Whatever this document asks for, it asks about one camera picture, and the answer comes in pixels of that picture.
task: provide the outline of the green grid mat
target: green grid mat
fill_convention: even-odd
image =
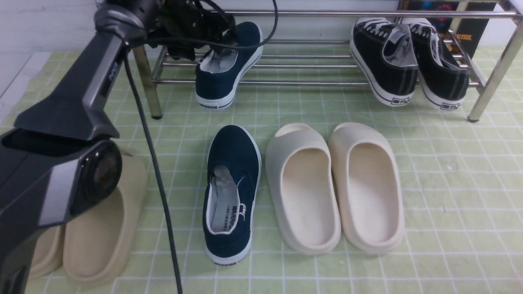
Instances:
[[[346,48],[333,51],[348,53]],[[476,53],[485,75],[500,54],[498,48]],[[49,94],[77,56],[52,54],[1,124],[0,133],[10,128],[17,113]],[[475,124],[466,120],[477,98],[474,90],[468,91],[460,109],[442,113],[429,107],[419,89],[409,105],[390,108],[368,88],[240,86],[229,109],[211,111],[196,103],[194,86],[159,85],[164,117],[153,120],[148,115],[148,122],[169,198],[185,293],[522,293],[522,67],[523,56],[519,56]],[[193,72],[165,69],[164,77],[188,78]],[[253,69],[245,79],[275,77],[350,81],[363,75],[345,70]],[[27,293],[176,291],[160,196],[126,79],[120,73],[105,110],[120,131],[116,141],[148,162],[150,178],[127,268],[115,282],[97,288],[78,287],[59,268],[31,281]],[[235,266],[214,265],[205,254],[201,216],[207,151],[217,131],[227,124],[241,125],[264,153],[271,136],[287,123],[307,123],[327,139],[337,124],[346,121],[376,128],[395,152],[405,206],[403,243],[390,254],[376,256],[361,252],[342,237],[329,254],[298,254],[281,239],[264,174],[254,211],[251,252]]]

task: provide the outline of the shoe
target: shoe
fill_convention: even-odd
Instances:
[[[358,18],[350,49],[380,102],[404,106],[411,100],[418,65],[408,26],[382,17]]]
[[[262,29],[247,21],[236,26],[237,45],[252,46],[263,41]],[[252,50],[207,52],[196,66],[196,102],[205,108],[228,108],[245,72],[262,57],[263,46]]]
[[[258,146],[244,128],[226,126],[214,137],[202,222],[207,255],[217,265],[234,265],[251,249],[261,166]]]
[[[458,109],[469,86],[469,71],[459,67],[427,19],[402,18],[399,23],[411,30],[425,97],[435,108]]]
[[[303,254],[336,247],[342,226],[323,137],[302,123],[283,126],[267,146],[265,170],[285,242]]]
[[[63,267],[79,285],[114,281],[131,257],[148,176],[140,157],[120,152],[122,175],[116,190],[65,226]]]
[[[328,148],[345,236],[367,253],[393,250],[405,234],[405,217],[389,143],[371,127],[346,122],[334,129]]]
[[[62,264],[65,226],[52,227],[38,237],[29,279],[45,276]]]

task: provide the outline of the metal shoe rack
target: metal shoe rack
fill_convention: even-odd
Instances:
[[[468,0],[467,2],[498,2],[497,0]],[[266,16],[273,17],[274,12],[272,10],[230,10],[229,13],[233,13],[235,16]],[[523,22],[520,22],[522,15],[519,11],[503,11],[503,12],[466,12],[466,11],[410,11],[410,10],[397,10],[392,12],[332,12],[332,11],[309,11],[309,10],[284,10],[279,12],[280,17],[427,17],[427,18],[482,18],[482,19],[491,19],[491,18],[509,18],[514,21],[516,24],[516,30],[512,34],[505,50],[503,51],[501,57],[499,58],[496,66],[494,67],[490,77],[485,81],[481,74],[479,74],[477,68],[471,62],[469,56],[465,53],[460,41],[456,37],[456,34],[452,30],[448,32],[448,37],[444,40],[445,43],[454,43],[459,48],[460,53],[455,54],[454,58],[460,63],[461,67],[467,67],[470,70],[470,88],[476,88],[479,97],[472,108],[471,112],[468,115],[468,120],[470,122],[477,122],[483,111],[485,110],[487,104],[491,100],[494,92],[499,86],[501,80],[503,79],[505,73],[507,72],[510,64],[514,60],[516,54],[518,53],[521,45],[523,44]],[[273,39],[269,43],[271,44],[287,44],[290,46],[298,46],[304,44],[313,44],[313,45],[346,45],[347,52],[350,52],[348,45],[348,40],[276,40]],[[193,62],[183,62],[183,61],[174,61],[168,58],[167,50],[165,47],[161,49],[161,53],[156,61],[153,71],[149,67],[149,62],[143,47],[135,48],[134,55],[137,61],[138,70],[140,73],[140,78],[142,80],[145,95],[147,102],[149,104],[149,109],[151,110],[151,115],[155,119],[162,117],[162,110],[158,102],[158,95],[156,93],[157,84],[188,84],[193,83],[194,80],[187,79],[176,79],[176,78],[162,78],[163,68],[167,66],[178,66],[178,67],[187,67],[195,66]],[[320,64],[321,61],[327,60],[346,60],[351,59],[350,55],[283,55],[283,54],[271,54],[263,55],[262,59],[267,60],[311,60],[310,65],[304,64],[257,64],[254,65],[254,68],[257,69],[298,69],[298,70],[322,70],[322,69],[354,69],[359,70],[357,65],[344,64],[344,65],[333,65],[330,64]],[[282,81],[282,80],[242,80],[240,84],[247,85],[266,85],[266,86],[347,86],[347,87],[362,87],[368,86],[367,81],[346,81],[346,82],[336,82],[336,81]]]

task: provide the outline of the tan slide sandal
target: tan slide sandal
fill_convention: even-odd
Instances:
[[[342,229],[323,137],[301,123],[282,127],[269,142],[265,169],[287,244],[304,254],[331,251]]]
[[[369,253],[391,251],[403,239],[405,220],[400,177],[386,138],[346,122],[334,129],[328,147],[347,239]]]
[[[45,276],[62,264],[64,250],[64,226],[47,229],[38,238],[29,271],[29,278]]]
[[[147,192],[147,169],[122,150],[122,175],[107,199],[65,229],[63,265],[80,285],[101,285],[125,269]]]

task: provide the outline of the sneaker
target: sneaker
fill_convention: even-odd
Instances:
[[[410,27],[425,97],[435,108],[458,109],[469,86],[469,71],[459,67],[426,18],[402,18],[399,23]]]
[[[252,46],[263,41],[262,29],[253,22],[236,26],[237,45]],[[245,72],[262,57],[263,46],[252,50],[207,52],[196,66],[196,101],[203,107],[227,108]]]
[[[358,18],[350,49],[380,102],[403,106],[411,100],[418,65],[408,26],[382,17]]]
[[[258,146],[244,128],[226,126],[214,137],[207,163],[203,231],[207,255],[218,265],[234,265],[251,249],[261,166]]]

